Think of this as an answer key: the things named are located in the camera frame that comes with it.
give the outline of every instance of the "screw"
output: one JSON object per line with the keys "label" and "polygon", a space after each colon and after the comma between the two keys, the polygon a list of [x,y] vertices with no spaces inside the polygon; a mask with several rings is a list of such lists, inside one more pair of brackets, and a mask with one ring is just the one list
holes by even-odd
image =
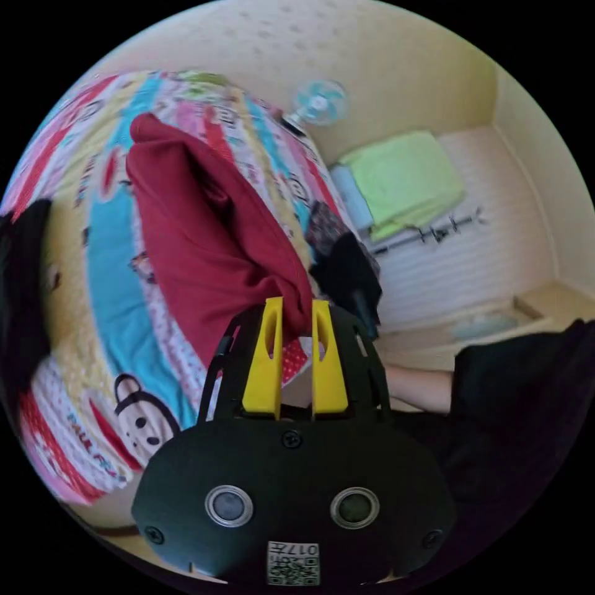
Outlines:
{"label": "screw", "polygon": [[286,448],[298,448],[298,446],[300,446],[302,443],[302,437],[298,432],[296,432],[296,430],[289,430],[283,433],[281,442]]}
{"label": "screw", "polygon": [[440,529],[436,529],[435,531],[430,531],[421,540],[421,545],[424,549],[431,550],[435,545],[438,544],[441,537],[442,537],[442,531],[440,531]]}
{"label": "screw", "polygon": [[144,534],[147,539],[155,545],[161,545],[165,541],[163,533],[157,527],[146,527]]}

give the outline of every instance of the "cream wall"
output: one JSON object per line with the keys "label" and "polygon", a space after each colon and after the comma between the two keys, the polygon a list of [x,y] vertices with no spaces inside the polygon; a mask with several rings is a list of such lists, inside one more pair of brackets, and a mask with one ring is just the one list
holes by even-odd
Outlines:
{"label": "cream wall", "polygon": [[313,78],[347,89],[347,120],[315,128],[327,162],[349,149],[422,126],[445,133],[487,125],[496,98],[492,61],[454,33],[373,0],[223,0],[147,29],[84,77],[122,69],[223,73],[291,109]]}
{"label": "cream wall", "polygon": [[595,208],[552,121],[529,93],[498,68],[494,126],[534,187],[549,229],[557,277],[595,296]]}

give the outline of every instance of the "qr code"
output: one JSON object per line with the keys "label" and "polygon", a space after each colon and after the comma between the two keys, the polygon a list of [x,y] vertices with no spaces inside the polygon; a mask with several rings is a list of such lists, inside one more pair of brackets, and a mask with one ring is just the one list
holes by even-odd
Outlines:
{"label": "qr code", "polygon": [[318,544],[288,544],[269,541],[268,584],[313,586],[320,584]]}

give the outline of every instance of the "person's arm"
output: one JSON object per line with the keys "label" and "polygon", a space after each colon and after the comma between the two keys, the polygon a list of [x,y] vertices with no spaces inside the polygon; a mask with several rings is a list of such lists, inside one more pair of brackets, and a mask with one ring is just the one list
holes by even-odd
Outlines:
{"label": "person's arm", "polygon": [[430,413],[451,410],[452,373],[385,366],[391,397]]}

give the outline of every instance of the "red cloth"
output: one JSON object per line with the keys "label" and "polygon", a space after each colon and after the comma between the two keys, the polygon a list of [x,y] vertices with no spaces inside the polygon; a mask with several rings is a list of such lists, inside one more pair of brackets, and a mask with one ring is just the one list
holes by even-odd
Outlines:
{"label": "red cloth", "polygon": [[309,335],[312,290],[293,246],[242,174],[198,138],[136,117],[126,169],[170,313],[205,364],[230,320],[283,297],[284,343]]}

